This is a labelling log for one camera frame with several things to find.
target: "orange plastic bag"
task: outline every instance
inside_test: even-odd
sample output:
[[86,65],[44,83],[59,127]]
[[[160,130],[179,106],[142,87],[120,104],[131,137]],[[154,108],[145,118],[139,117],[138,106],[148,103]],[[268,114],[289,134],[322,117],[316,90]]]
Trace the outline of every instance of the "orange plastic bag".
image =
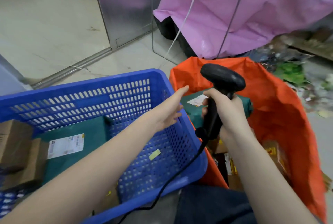
[[[189,85],[185,94],[189,95],[212,87],[200,74],[205,63],[225,66],[244,77],[246,88],[239,94],[253,103],[254,111],[248,122],[258,141],[278,141],[289,160],[294,191],[314,215],[326,222],[325,188],[316,138],[296,93],[249,58],[204,60],[191,57],[171,70],[169,80],[174,90]],[[227,188],[213,159],[207,156],[208,168],[201,182]]]

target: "forearm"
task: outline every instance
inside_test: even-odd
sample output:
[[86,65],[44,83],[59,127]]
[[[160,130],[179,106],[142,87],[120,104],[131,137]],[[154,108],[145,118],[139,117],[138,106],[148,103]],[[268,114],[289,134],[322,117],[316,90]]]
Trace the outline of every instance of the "forearm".
[[3,223],[78,223],[117,182],[157,131],[145,113],[117,136],[45,184]]
[[258,223],[317,223],[254,136],[225,142]]

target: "green package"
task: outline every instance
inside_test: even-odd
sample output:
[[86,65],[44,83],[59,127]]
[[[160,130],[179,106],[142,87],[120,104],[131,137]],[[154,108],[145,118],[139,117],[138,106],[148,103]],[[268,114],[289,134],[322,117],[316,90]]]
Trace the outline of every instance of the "green package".
[[[206,98],[203,95],[203,92],[206,90],[202,90],[200,92],[193,93],[188,96],[184,96],[181,98],[181,104],[184,106],[185,112],[189,116],[195,128],[202,126],[202,118],[201,118],[201,110],[204,107],[202,105],[202,101]],[[249,98],[238,95],[238,97],[243,102],[243,108],[245,112],[245,116],[248,118],[252,111],[253,105]]]
[[51,143],[54,143],[54,140],[60,139],[59,144],[63,143],[61,138],[71,136],[83,137],[83,140],[80,138],[80,140],[82,140],[80,144],[83,150],[47,160],[43,184],[46,184],[61,172],[71,167],[74,163],[106,143],[111,138],[110,125],[111,120],[109,118],[99,116],[38,135],[37,138],[41,138],[42,141],[45,142],[52,141]]

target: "pink plastic sheet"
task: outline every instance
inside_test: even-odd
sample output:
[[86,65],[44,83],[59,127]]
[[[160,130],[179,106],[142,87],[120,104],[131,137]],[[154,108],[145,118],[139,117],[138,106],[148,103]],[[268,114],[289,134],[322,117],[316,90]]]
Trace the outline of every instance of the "pink plastic sheet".
[[[161,0],[155,17],[178,28],[192,0]],[[200,58],[216,58],[237,0],[195,0],[181,32]],[[306,28],[333,12],[333,0],[241,0],[221,56],[267,44],[274,36]]]

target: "blue plastic basket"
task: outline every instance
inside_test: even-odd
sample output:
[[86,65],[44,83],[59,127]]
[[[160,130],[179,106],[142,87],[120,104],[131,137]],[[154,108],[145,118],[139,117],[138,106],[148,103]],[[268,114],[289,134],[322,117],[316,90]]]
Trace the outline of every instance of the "blue plastic basket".
[[[115,136],[173,93],[161,70],[136,71],[0,97],[0,122],[28,122],[37,134],[105,115],[114,120],[110,132]],[[120,177],[121,204],[84,223],[104,223],[153,201],[165,182],[190,161],[200,141],[187,114],[181,112],[178,122],[154,135]],[[161,154],[150,161],[148,156],[157,149]],[[162,195],[200,179],[206,169],[207,156],[203,152]]]

